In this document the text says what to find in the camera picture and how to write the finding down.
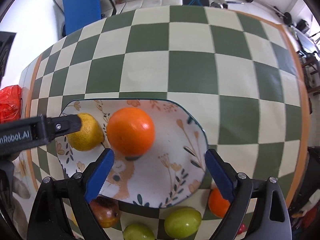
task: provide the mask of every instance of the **orange stripe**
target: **orange stripe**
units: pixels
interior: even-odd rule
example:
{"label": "orange stripe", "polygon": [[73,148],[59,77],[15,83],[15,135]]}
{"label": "orange stripe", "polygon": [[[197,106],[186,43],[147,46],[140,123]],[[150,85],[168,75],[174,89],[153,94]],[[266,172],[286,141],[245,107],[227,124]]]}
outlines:
{"label": "orange stripe", "polygon": [[[29,94],[28,94],[27,102],[26,102],[26,113],[25,113],[26,118],[30,117],[31,97],[32,97],[32,92],[33,92],[33,86],[35,85],[35,81],[36,81],[38,69],[39,69],[39,66],[40,66],[41,58],[42,58],[42,54],[37,59],[35,68],[33,70],[32,78],[31,78],[30,90],[29,90]],[[29,166],[29,169],[30,169],[30,174],[31,174],[33,186],[35,187],[36,191],[38,191],[39,188],[38,188],[38,184],[37,184],[37,181],[36,181],[36,176],[35,176],[35,173],[34,173],[34,170],[33,170],[33,166],[32,166],[31,150],[28,149],[28,150],[26,150],[26,152],[27,152],[28,166]]]}
{"label": "orange stripe", "polygon": [[278,28],[278,30],[280,30],[280,32],[284,38],[284,41],[287,45],[287,48],[291,52],[291,55],[294,60],[296,70],[298,73],[297,79],[298,79],[298,86],[299,86],[299,93],[300,93],[300,106],[301,106],[301,116],[302,116],[301,141],[300,141],[300,149],[299,149],[296,170],[294,172],[294,177],[293,177],[293,181],[292,181],[290,190],[289,190],[287,198],[285,200],[287,207],[289,207],[289,205],[293,199],[293,196],[294,196],[296,190],[298,189],[298,186],[300,185],[301,179],[302,179],[304,171],[305,171],[306,161],[307,161],[308,133],[309,133],[309,126],[310,126],[309,100],[308,100],[307,89],[304,84],[303,71],[302,71],[302,67],[301,67],[301,63],[298,58],[298,55],[295,52],[294,47],[285,32],[284,26],[277,25],[277,28]]}
{"label": "orange stripe", "polygon": [[236,12],[236,13],[240,13],[240,14],[247,15],[247,16],[249,16],[249,17],[251,17],[251,18],[257,19],[258,21],[265,22],[265,23],[267,23],[267,24],[269,24],[269,25],[272,25],[273,27],[275,27],[275,28],[277,28],[277,29],[279,28],[278,26],[280,25],[280,24],[276,24],[276,23],[270,22],[270,21],[268,21],[268,20],[266,20],[266,19],[260,18],[259,16],[255,16],[255,15],[252,15],[252,14],[249,14],[249,13],[240,12],[240,11],[235,11],[235,10],[230,10],[230,9],[228,9],[228,11],[234,11],[234,12]]}

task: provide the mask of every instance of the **red plastic bag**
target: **red plastic bag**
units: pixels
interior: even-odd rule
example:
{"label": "red plastic bag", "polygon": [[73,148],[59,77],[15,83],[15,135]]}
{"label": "red plastic bag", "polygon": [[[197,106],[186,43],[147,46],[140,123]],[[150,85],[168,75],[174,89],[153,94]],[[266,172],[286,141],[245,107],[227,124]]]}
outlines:
{"label": "red plastic bag", "polygon": [[21,91],[22,89],[18,85],[0,90],[0,123],[20,119]]}

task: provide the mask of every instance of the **tangerine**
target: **tangerine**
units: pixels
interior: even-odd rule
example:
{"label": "tangerine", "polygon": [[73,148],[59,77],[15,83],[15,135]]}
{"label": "tangerine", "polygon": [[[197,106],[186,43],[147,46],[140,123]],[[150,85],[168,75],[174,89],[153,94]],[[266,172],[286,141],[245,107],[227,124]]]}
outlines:
{"label": "tangerine", "polygon": [[214,188],[208,199],[210,211],[217,217],[223,218],[228,211],[230,203],[224,199],[217,188]]}
{"label": "tangerine", "polygon": [[107,137],[111,147],[124,156],[140,156],[151,148],[155,127],[145,111],[126,107],[110,117]]}

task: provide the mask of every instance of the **white plate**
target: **white plate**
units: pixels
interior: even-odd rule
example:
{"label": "white plate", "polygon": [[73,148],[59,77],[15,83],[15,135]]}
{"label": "white plate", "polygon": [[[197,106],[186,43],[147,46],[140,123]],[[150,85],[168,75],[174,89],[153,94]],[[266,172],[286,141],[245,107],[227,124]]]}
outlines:
{"label": "white plate", "polygon": [[175,205],[201,184],[205,173],[204,154],[208,148],[201,126],[181,106],[168,100],[85,99],[70,102],[61,115],[89,113],[103,128],[105,142],[91,151],[70,147],[67,136],[56,138],[58,158],[70,177],[84,171],[104,147],[110,148],[106,136],[108,120],[124,107],[143,109],[155,125],[153,146],[142,157],[127,161],[115,153],[115,163],[100,194],[154,208]]}

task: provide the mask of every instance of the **red fruit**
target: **red fruit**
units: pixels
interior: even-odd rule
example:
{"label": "red fruit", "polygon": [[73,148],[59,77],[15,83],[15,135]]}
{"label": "red fruit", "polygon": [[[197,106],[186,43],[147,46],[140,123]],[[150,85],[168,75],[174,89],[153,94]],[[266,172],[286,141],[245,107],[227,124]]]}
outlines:
{"label": "red fruit", "polygon": [[244,231],[246,231],[246,230],[247,230],[247,228],[246,228],[245,224],[242,223],[242,224],[240,225],[240,228],[239,228],[239,230],[238,230],[237,235],[242,234],[242,233],[243,233]]}
{"label": "red fruit", "polygon": [[120,210],[112,199],[98,196],[90,202],[90,207],[102,228],[114,226],[120,219]]}

